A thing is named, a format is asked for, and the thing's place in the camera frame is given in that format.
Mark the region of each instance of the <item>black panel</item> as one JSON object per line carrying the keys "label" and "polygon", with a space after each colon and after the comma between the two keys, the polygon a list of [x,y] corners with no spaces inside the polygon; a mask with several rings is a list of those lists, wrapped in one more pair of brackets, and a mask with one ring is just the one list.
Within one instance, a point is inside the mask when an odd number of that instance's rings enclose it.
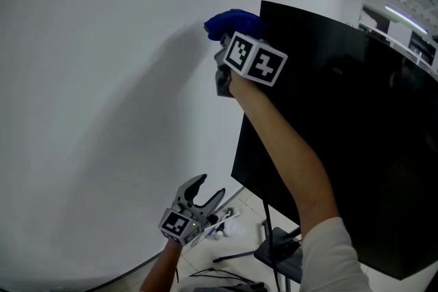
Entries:
{"label": "black panel", "polygon": [[[399,279],[436,261],[438,82],[329,18],[266,1],[260,17],[289,56],[275,86],[260,88],[321,158],[360,260]],[[246,117],[232,176],[298,223]]]}

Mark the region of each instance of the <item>fiducial marker cube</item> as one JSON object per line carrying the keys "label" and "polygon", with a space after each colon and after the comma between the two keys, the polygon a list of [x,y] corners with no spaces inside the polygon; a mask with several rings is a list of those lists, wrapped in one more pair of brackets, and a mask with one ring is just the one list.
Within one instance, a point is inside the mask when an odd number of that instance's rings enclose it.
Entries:
{"label": "fiducial marker cube", "polygon": [[269,44],[234,32],[224,62],[242,77],[272,87],[286,59],[286,54]]}

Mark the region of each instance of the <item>fluorescent light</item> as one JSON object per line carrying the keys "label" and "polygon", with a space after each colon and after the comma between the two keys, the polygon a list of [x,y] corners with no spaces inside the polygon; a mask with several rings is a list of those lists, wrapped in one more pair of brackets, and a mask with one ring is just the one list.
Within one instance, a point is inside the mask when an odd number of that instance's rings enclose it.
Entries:
{"label": "fluorescent light", "polygon": [[427,31],[422,26],[420,26],[418,23],[412,21],[408,16],[402,14],[401,12],[397,11],[396,9],[391,8],[391,6],[389,6],[389,5],[386,5],[385,9],[389,10],[390,12],[393,12],[397,16],[403,18],[405,21],[408,21],[412,26],[417,27],[424,34],[427,34]]}

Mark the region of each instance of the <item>tripod stand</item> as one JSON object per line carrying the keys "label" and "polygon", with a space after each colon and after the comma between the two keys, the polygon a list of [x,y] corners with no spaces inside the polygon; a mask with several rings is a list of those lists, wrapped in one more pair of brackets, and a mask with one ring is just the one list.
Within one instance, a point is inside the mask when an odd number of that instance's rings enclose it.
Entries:
{"label": "tripod stand", "polygon": [[[256,259],[266,264],[268,267],[274,269],[270,258],[269,249],[269,230],[268,223],[265,220],[263,222],[263,229],[265,232],[265,241],[255,251],[234,254],[232,256],[221,256],[213,260],[213,263],[226,261],[229,259],[240,258],[243,256],[254,255]],[[290,233],[285,232],[280,228],[274,228],[272,230],[273,238],[273,259],[275,262],[276,270],[285,276],[286,291],[290,292],[290,280],[301,283],[302,278],[302,249],[299,240],[296,238],[301,233],[301,229],[298,227]]]}

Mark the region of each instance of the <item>human arm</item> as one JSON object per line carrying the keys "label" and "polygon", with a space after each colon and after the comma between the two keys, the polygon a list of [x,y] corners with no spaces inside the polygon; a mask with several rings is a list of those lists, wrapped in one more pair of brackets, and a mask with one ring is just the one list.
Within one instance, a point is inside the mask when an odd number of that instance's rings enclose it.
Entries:
{"label": "human arm", "polygon": [[257,86],[231,72],[230,93],[254,126],[280,177],[294,197],[302,237],[319,223],[339,216],[324,166]]}
{"label": "human arm", "polygon": [[182,249],[182,245],[169,240],[163,252],[159,255],[158,261],[144,279],[140,291],[169,292],[172,288],[175,270]]}

